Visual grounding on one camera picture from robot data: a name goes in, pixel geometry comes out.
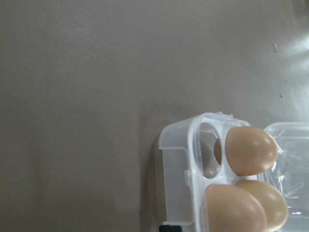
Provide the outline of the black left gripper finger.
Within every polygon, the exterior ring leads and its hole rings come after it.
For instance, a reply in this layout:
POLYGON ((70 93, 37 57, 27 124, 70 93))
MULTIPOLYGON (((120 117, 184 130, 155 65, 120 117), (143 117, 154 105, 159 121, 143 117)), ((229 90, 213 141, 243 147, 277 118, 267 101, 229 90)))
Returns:
POLYGON ((160 225, 159 232, 181 232, 179 225, 160 225))

